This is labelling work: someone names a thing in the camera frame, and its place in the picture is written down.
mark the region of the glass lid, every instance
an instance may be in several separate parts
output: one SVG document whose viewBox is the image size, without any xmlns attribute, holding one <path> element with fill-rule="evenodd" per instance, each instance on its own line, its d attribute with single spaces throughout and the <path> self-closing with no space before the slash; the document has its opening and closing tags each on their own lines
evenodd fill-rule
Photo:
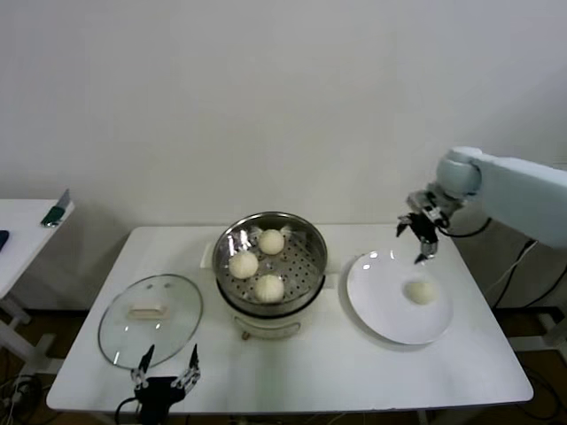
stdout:
<svg viewBox="0 0 567 425">
<path fill-rule="evenodd" d="M 195 333 L 203 298 L 195 283 L 176 274 L 146 277 L 129 286 L 106 309 L 98 346 L 117 367 L 138 367 L 155 344 L 150 367 L 178 353 Z"/>
</svg>

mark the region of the knife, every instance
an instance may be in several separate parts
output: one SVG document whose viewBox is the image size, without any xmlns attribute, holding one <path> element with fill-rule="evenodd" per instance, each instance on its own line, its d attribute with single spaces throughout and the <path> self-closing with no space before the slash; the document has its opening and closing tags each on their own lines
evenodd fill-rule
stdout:
<svg viewBox="0 0 567 425">
<path fill-rule="evenodd" d="M 42 225 L 46 228 L 55 228 L 58 226 L 70 202 L 71 195 L 69 194 L 69 189 L 67 189 L 55 206 L 52 206 L 47 215 L 43 217 Z"/>
</svg>

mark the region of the phone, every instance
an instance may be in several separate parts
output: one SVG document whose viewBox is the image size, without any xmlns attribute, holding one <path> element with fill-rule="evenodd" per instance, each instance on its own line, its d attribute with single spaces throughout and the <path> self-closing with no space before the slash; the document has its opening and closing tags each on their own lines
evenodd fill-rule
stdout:
<svg viewBox="0 0 567 425">
<path fill-rule="evenodd" d="M 6 244 L 8 237 L 10 237 L 10 232 L 8 230 L 0 230 L 0 251 Z"/>
</svg>

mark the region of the white robotic arm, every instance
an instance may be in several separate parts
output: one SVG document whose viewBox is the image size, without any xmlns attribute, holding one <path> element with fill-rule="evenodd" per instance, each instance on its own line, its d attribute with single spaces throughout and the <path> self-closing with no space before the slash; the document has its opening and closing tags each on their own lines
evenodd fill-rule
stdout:
<svg viewBox="0 0 567 425">
<path fill-rule="evenodd" d="M 440 160 L 436 182 L 409 195 L 413 212 L 400 217 L 398 234 L 410 226 L 422 243 L 416 262 L 434 257 L 435 229 L 448 228 L 467 200 L 540 243 L 567 248 L 567 172 L 461 147 Z"/>
</svg>

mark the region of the steamed bun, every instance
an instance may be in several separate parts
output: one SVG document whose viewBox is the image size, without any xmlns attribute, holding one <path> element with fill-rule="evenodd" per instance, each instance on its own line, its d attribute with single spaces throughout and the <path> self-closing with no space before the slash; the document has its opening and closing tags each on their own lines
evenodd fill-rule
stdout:
<svg viewBox="0 0 567 425">
<path fill-rule="evenodd" d="M 275 304 L 284 299 L 284 283 L 273 274 L 266 274 L 256 282 L 254 295 L 263 304 Z"/>
<path fill-rule="evenodd" d="M 412 281 L 405 287 L 406 297 L 419 305 L 428 305 L 437 299 L 437 289 L 431 282 Z"/>
<path fill-rule="evenodd" d="M 229 260 L 229 271 L 237 279 L 248 279 L 256 274 L 258 259 L 248 251 L 239 252 Z"/>
<path fill-rule="evenodd" d="M 260 250 L 267 255 L 276 255 L 285 245 L 285 239 L 278 230 L 270 229 L 261 233 L 258 239 Z"/>
</svg>

